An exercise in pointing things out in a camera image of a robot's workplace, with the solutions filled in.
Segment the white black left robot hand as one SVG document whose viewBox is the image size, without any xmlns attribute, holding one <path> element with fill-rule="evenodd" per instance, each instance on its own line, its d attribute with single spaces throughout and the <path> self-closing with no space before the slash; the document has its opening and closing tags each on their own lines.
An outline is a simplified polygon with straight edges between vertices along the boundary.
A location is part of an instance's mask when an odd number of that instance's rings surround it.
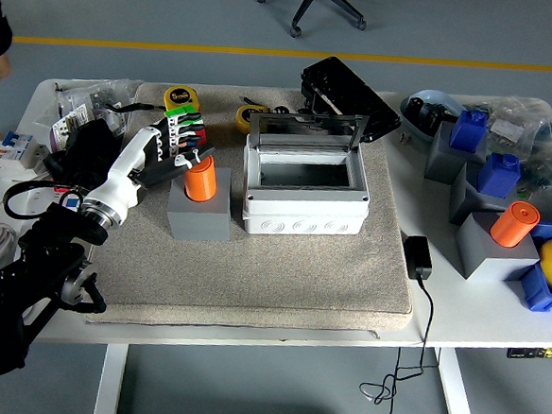
<svg viewBox="0 0 552 414">
<path fill-rule="evenodd" d="M 141 128 L 109 169 L 107 179 L 81 203 L 80 212 L 109 229 L 121 226 L 150 187 L 170 181 L 201 164 L 215 148 L 200 144 L 199 112 L 173 112 Z"/>
</svg>

